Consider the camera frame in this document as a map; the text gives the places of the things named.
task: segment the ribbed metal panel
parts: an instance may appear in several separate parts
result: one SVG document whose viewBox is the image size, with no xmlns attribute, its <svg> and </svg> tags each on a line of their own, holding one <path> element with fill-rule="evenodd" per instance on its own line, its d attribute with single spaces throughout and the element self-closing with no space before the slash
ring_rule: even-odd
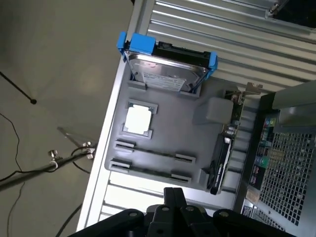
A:
<svg viewBox="0 0 316 237">
<path fill-rule="evenodd" d="M 272 218 L 270 218 L 268 215 L 266 215 L 262 210 L 260 210 L 259 208 L 256 208 L 254 211 L 254 214 L 252 216 L 253 219 L 263 222 L 269 226 L 275 227 L 279 230 L 285 231 L 285 229 L 278 224 L 277 222 L 275 222 Z"/>
<path fill-rule="evenodd" d="M 316 33 L 266 20 L 263 7 L 248 3 L 156 1 L 148 34 L 176 46 L 216 51 L 219 68 L 213 76 L 240 86 L 250 81 L 272 92 L 314 80 Z"/>
<path fill-rule="evenodd" d="M 165 187 L 166 184 L 162 182 L 111 172 L 99 220 L 128 208 L 135 208 L 145 213 L 148 206 L 163 204 Z M 227 192 L 218 196 L 189 188 L 183 188 L 183 192 L 189 204 L 204 207 L 210 216 L 219 208 L 232 207 L 234 204 L 234 194 Z"/>
</svg>

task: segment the concrete floor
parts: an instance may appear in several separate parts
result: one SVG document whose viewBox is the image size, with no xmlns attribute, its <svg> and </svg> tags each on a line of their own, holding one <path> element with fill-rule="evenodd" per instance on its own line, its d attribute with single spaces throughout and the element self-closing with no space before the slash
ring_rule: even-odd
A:
<svg viewBox="0 0 316 237">
<path fill-rule="evenodd" d="M 0 112 L 20 136 L 23 170 L 48 164 L 47 152 L 68 156 L 75 146 L 56 127 L 98 140 L 117 70 L 119 32 L 132 12 L 128 0 L 0 0 L 0 70 L 38 100 L 0 78 Z M 0 177 L 18 167 L 17 139 L 0 117 Z M 90 169 L 92 162 L 78 162 Z M 28 181 L 11 221 L 11 237 L 55 236 L 82 202 L 88 175 L 68 165 Z M 15 187 L 0 193 L 0 236 L 6 236 Z M 76 215 L 62 236 L 75 231 Z"/>
</svg>

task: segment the hard drive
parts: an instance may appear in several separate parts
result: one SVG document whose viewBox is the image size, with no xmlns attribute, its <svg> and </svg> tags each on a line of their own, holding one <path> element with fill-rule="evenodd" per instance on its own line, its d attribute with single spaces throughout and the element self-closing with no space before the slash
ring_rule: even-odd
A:
<svg viewBox="0 0 316 237">
<path fill-rule="evenodd" d="M 121 33 L 117 47 L 129 64 L 131 80 L 146 87 L 175 92 L 196 93 L 200 84 L 217 69 L 215 52 L 197 52 L 156 43 L 154 37 L 134 33 L 126 41 Z"/>
</svg>

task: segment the cable wire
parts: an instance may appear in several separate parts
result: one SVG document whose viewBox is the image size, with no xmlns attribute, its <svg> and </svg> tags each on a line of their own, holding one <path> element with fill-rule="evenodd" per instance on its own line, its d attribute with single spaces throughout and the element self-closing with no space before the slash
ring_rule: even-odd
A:
<svg viewBox="0 0 316 237">
<path fill-rule="evenodd" d="M 15 160 L 15 163 L 17 164 L 17 166 L 19 167 L 20 172 L 22 172 L 22 168 L 21 168 L 21 166 L 20 166 L 20 164 L 19 164 L 19 162 L 18 162 L 18 160 L 17 160 L 18 154 L 19 154 L 20 137 L 19 137 L 19 135 L 18 135 L 18 133 L 17 133 L 17 131 L 16 131 L 16 129 L 15 129 L 15 126 L 14 126 L 13 122 L 12 122 L 9 118 L 7 118 L 5 115 L 3 115 L 2 113 L 0 113 L 0 115 L 1 115 L 4 119 L 6 119 L 6 120 L 12 125 L 13 130 L 14 130 L 14 133 L 15 133 L 15 135 L 16 135 L 16 138 L 18 139 L 18 142 L 17 142 L 17 144 L 16 144 L 16 152 L 15 152 L 15 158 L 14 158 L 14 160 Z M 6 178 L 1 179 L 0 182 L 3 181 L 3 180 L 8 179 L 8 178 L 10 178 L 10 177 L 12 177 L 14 174 L 16 174 L 16 172 L 13 172 L 12 174 L 10 174 L 9 176 L 7 176 Z M 11 215 L 12 215 L 12 213 L 13 213 L 13 210 L 14 210 L 14 208 L 15 208 L 15 206 L 16 206 L 18 200 L 19 200 L 20 197 L 21 197 L 22 189 L 23 189 L 24 185 L 25 185 L 25 183 L 22 184 L 22 186 L 21 186 L 21 188 L 20 188 L 20 191 L 19 191 L 19 196 L 18 196 L 18 198 L 15 200 L 14 204 L 12 205 L 12 207 L 11 207 L 11 209 L 10 209 L 10 212 L 9 212 L 9 215 L 8 215 L 7 226 L 6 226 L 6 235 L 7 235 L 7 237 L 9 237 L 10 217 L 11 217 Z"/>
<path fill-rule="evenodd" d="M 76 156 L 86 156 L 86 155 L 91 155 L 92 153 L 81 153 L 78 154 Z M 54 170 L 43 170 L 43 169 L 35 169 L 35 170 L 29 170 L 29 171 L 20 171 L 20 170 L 15 170 L 13 173 L 9 174 L 8 176 L 0 179 L 0 182 L 5 181 L 7 179 L 9 179 L 10 177 L 12 177 L 13 175 L 15 175 L 16 173 L 20 173 L 20 174 L 26 174 L 26 173 L 34 173 L 34 172 L 43 172 L 43 173 L 53 173 L 55 172 L 57 169 Z"/>
<path fill-rule="evenodd" d="M 17 166 L 19 167 L 20 171 L 22 171 L 21 166 L 19 165 L 19 162 L 18 162 L 18 160 L 17 160 L 17 158 L 18 158 L 18 153 L 19 153 L 20 137 L 19 137 L 18 133 L 16 132 L 16 129 L 15 129 L 15 126 L 14 126 L 13 122 L 12 122 L 10 119 L 8 119 L 6 116 L 4 116 L 2 113 L 0 113 L 0 115 L 1 115 L 3 118 L 5 118 L 5 119 L 12 125 L 13 130 L 14 130 L 14 132 L 15 132 L 15 135 L 16 135 L 16 137 L 17 137 L 17 139 L 18 139 L 18 143 L 17 143 L 17 145 L 16 145 L 15 163 L 16 163 Z"/>
<path fill-rule="evenodd" d="M 82 150 L 82 149 L 88 149 L 88 148 L 89 147 L 78 147 L 78 148 L 74 149 L 73 152 L 71 152 L 71 155 L 73 156 L 76 151 L 79 151 L 79 150 Z M 84 173 L 90 174 L 89 171 L 87 171 L 84 168 L 81 168 L 79 165 L 77 165 L 76 162 L 73 162 L 73 164 L 74 164 L 75 167 L 77 167 L 79 170 L 83 171 Z"/>
<path fill-rule="evenodd" d="M 60 230 L 58 231 L 56 237 L 60 237 L 62 232 L 64 231 L 65 227 L 69 224 L 71 219 L 76 215 L 76 213 L 81 209 L 82 203 L 70 214 L 70 216 L 67 218 L 67 220 L 64 222 L 64 224 L 61 226 Z"/>
<path fill-rule="evenodd" d="M 14 210 L 16 204 L 18 203 L 18 200 L 19 200 L 20 197 L 21 197 L 22 189 L 23 189 L 24 185 L 25 185 L 25 182 L 21 185 L 20 191 L 19 191 L 19 196 L 18 196 L 18 198 L 15 200 L 14 204 L 12 205 L 12 207 L 11 207 L 11 209 L 10 209 L 10 211 L 9 211 L 8 219 L 7 219 L 7 222 L 6 222 L 6 235 L 7 235 L 7 237 L 9 237 L 10 217 L 11 217 L 11 215 L 13 215 L 13 210 Z"/>
</svg>

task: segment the power supply grille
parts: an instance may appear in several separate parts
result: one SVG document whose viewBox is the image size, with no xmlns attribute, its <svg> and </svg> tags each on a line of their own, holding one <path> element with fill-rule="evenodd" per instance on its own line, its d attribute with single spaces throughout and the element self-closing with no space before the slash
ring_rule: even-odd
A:
<svg viewBox="0 0 316 237">
<path fill-rule="evenodd" d="M 254 215 L 252 216 L 253 219 L 257 221 L 261 221 L 269 226 L 275 227 L 279 230 L 285 231 L 285 229 L 279 225 L 277 222 L 275 222 L 272 218 L 267 216 L 263 211 L 261 211 L 259 208 L 256 209 Z"/>
<path fill-rule="evenodd" d="M 275 133 L 260 200 L 298 226 L 313 165 L 315 136 Z"/>
</svg>

